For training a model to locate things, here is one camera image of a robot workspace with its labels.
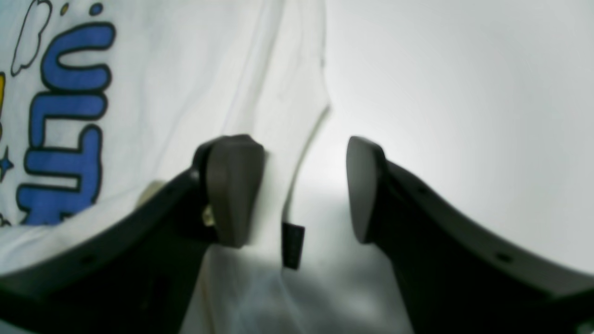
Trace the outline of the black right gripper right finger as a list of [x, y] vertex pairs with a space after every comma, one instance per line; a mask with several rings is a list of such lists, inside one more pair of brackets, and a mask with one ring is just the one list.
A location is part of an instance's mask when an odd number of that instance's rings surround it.
[[355, 237], [390, 261], [414, 333], [593, 332], [593, 275], [482, 227], [368, 139], [346, 171]]

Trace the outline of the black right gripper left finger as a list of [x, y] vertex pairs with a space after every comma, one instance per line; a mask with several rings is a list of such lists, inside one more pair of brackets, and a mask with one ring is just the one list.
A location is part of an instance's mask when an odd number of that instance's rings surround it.
[[110, 228], [1, 277], [1, 319], [37, 334], [176, 334], [210, 245], [246, 244], [265, 148], [197, 149], [189, 169]]

